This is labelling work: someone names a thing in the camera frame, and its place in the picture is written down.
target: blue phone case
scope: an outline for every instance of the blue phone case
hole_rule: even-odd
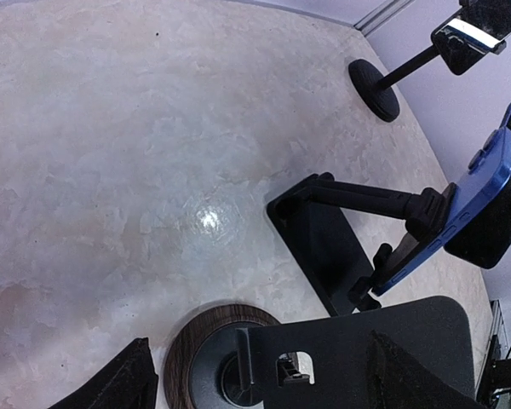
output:
[[[380,296],[443,247],[477,216],[503,189],[511,177],[511,130],[505,124],[511,115],[511,104],[502,124],[495,130],[471,160],[468,171],[460,178],[452,199],[451,212],[438,236],[384,285],[373,289]]]

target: stand base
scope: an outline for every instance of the stand base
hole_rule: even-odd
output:
[[[392,87],[378,89],[376,86],[384,76],[375,66],[366,60],[356,60],[350,63],[348,72],[359,96],[378,118],[392,122],[399,116],[399,103]]]
[[[278,325],[247,305],[209,309],[182,328],[164,364],[164,391],[171,409],[262,409],[253,389],[240,388],[236,330]]]
[[[309,176],[269,203],[267,214],[328,313],[351,314],[348,293],[373,267],[340,208],[286,200],[314,178],[334,180],[331,173]]]

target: white table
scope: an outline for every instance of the white table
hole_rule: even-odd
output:
[[[360,57],[382,68],[352,28],[238,3],[0,9],[0,408],[56,402],[134,337],[160,372],[210,305],[324,317],[265,204],[313,172],[446,184],[403,99],[393,124],[359,99],[345,69]],[[404,233],[348,220],[370,256]],[[382,301],[436,294],[466,309],[478,370],[491,311],[477,268],[441,252]]]

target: black mount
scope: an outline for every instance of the black mount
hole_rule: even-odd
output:
[[[267,206],[278,233],[330,315],[375,309],[369,291],[391,280],[446,223],[456,185],[443,193],[398,192],[311,175]],[[393,250],[381,245],[373,268],[341,211],[351,209],[405,220],[407,234]]]

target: black round base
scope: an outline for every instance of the black round base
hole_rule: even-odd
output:
[[[392,122],[399,116],[398,99],[392,87],[378,89],[376,83],[384,76],[367,60],[356,60],[348,66],[354,88],[365,105],[380,119]]]
[[[164,392],[171,409],[262,409],[255,390],[242,390],[236,329],[279,324],[266,312],[233,304],[196,316],[172,342],[164,364]]]

